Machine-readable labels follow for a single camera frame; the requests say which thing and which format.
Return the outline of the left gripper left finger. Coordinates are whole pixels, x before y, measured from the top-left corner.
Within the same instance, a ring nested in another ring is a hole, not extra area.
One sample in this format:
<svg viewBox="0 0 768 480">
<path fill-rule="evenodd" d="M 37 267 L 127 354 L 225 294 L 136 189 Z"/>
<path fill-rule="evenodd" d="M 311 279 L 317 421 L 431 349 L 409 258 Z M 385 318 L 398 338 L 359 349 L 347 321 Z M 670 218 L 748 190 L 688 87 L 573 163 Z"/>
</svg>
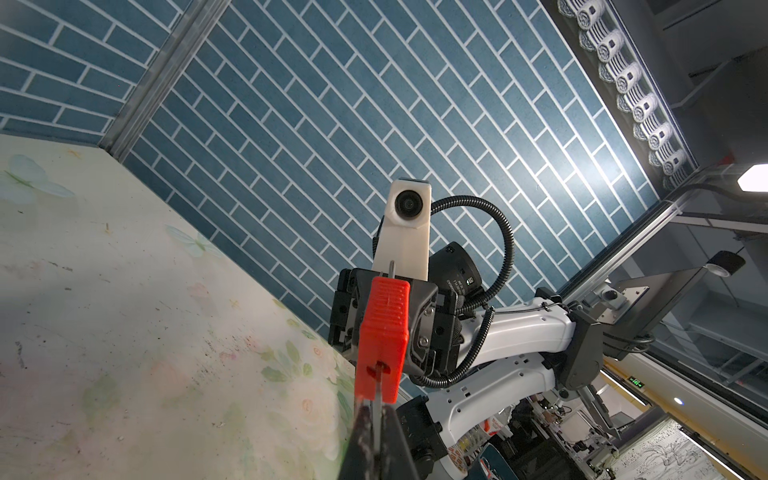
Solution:
<svg viewBox="0 0 768 480">
<path fill-rule="evenodd" d="M 356 409 L 347 449 L 338 480 L 371 480 L 377 478 L 373 404 L 363 400 Z"/>
</svg>

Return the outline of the red padlock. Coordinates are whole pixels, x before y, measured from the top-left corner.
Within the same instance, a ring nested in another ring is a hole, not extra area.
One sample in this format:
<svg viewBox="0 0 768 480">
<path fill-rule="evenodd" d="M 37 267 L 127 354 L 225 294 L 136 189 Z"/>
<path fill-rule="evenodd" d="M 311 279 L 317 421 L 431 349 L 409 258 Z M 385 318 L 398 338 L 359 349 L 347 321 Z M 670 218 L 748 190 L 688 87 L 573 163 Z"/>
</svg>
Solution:
<svg viewBox="0 0 768 480">
<path fill-rule="evenodd" d="M 378 276 L 371 284 L 359 329 L 354 395 L 395 404 L 409 334 L 410 284 L 405 280 Z"/>
</svg>

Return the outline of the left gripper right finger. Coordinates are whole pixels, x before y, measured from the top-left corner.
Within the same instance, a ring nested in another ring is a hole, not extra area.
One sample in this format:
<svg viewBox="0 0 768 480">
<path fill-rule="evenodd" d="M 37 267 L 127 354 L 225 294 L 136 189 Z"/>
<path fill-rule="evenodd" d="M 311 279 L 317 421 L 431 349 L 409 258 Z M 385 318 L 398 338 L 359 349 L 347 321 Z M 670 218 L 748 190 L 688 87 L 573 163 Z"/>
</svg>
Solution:
<svg viewBox="0 0 768 480">
<path fill-rule="evenodd" d="M 384 405 L 381 413 L 379 478 L 382 480 L 419 479 L 397 412 L 390 405 Z"/>
</svg>

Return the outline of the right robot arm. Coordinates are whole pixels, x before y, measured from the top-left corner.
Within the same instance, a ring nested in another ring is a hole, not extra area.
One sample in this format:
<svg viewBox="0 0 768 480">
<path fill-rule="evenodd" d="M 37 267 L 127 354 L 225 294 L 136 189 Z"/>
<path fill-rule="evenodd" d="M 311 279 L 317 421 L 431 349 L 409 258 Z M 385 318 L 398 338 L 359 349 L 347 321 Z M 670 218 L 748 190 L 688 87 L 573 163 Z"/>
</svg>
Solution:
<svg viewBox="0 0 768 480">
<path fill-rule="evenodd" d="M 343 479 L 457 477 L 452 450 L 473 428 L 556 388 L 592 398 L 603 329 L 547 289 L 497 311 L 471 257 L 451 243 L 426 280 L 345 269 L 329 343 L 356 368 Z"/>
</svg>

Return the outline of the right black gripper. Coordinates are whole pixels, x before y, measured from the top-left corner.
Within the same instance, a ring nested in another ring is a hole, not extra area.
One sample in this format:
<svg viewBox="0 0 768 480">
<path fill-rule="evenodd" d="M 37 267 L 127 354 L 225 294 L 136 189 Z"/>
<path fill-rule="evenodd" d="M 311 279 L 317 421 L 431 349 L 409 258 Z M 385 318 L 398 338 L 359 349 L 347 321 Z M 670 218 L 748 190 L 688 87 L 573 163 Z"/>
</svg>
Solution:
<svg viewBox="0 0 768 480">
<path fill-rule="evenodd" d="M 352 363 L 357 361 L 358 329 L 377 275 L 360 268 L 340 272 L 328 343 Z M 458 311 L 469 297 L 483 291 L 480 273 L 464 248 L 452 242 L 430 256 L 426 281 L 407 282 L 409 343 L 403 371 L 408 375 L 449 375 L 457 368 L 464 342 Z"/>
</svg>

